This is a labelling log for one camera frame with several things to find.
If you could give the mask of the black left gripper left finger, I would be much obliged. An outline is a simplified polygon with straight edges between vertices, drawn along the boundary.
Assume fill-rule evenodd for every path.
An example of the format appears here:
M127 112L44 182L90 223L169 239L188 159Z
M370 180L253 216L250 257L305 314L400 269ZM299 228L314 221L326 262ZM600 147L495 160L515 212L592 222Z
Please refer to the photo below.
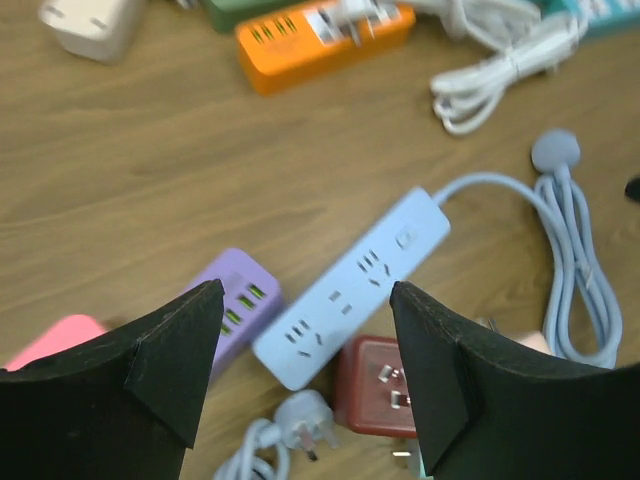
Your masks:
M193 448L224 289L205 281L73 348L1 372L4 479L176 479Z

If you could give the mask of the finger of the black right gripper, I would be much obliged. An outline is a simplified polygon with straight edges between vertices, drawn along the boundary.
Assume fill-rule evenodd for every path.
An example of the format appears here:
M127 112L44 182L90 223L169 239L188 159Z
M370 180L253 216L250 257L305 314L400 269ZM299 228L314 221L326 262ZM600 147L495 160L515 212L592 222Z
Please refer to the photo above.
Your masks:
M627 182L624 194L630 201L640 203L640 176L635 176Z

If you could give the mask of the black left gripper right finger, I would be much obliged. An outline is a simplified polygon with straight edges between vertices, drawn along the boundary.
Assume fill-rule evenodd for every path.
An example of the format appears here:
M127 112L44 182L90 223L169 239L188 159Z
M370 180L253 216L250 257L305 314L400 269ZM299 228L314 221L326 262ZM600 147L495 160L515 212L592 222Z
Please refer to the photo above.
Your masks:
M635 479L639 368L521 345L408 282L390 306L423 464L436 479Z

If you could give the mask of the dark red cube socket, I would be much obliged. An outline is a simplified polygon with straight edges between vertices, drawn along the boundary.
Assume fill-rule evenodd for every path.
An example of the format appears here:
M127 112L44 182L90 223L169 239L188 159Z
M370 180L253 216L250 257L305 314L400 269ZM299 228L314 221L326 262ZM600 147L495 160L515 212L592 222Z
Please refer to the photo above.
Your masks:
M361 335L341 350L333 390L335 422L355 433L417 437L394 338Z

